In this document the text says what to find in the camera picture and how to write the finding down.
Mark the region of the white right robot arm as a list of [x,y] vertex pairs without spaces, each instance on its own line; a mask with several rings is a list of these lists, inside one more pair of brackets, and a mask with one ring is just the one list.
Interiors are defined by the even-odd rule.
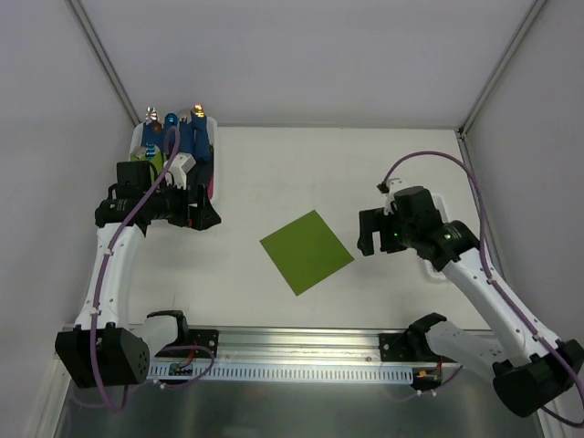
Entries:
[[495,338],[481,339],[431,313],[382,347],[381,355],[407,351],[420,361],[454,360],[490,381],[499,400],[519,417],[545,409],[572,387],[581,389],[582,346],[561,339],[527,309],[476,235],[461,221],[447,221],[438,200],[422,186],[390,193],[384,206],[360,211],[357,248],[372,256],[378,234],[383,253],[413,250],[464,294]]

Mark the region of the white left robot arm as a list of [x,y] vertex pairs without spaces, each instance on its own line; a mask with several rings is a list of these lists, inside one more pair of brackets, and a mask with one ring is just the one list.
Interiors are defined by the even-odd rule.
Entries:
[[57,334],[55,349],[80,389],[129,386],[146,380],[160,352],[180,356],[191,344],[185,315],[162,310],[130,330],[134,258],[154,221],[204,231],[222,222],[208,186],[191,186],[195,166],[186,153],[167,161],[158,176],[148,162],[120,162],[117,181],[95,211],[97,253],[88,293],[73,329]]

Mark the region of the green paper napkin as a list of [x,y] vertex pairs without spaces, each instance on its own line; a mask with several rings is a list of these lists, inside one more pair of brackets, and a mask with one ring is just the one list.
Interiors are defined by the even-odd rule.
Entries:
[[316,210],[264,237],[260,245],[296,296],[354,261]]

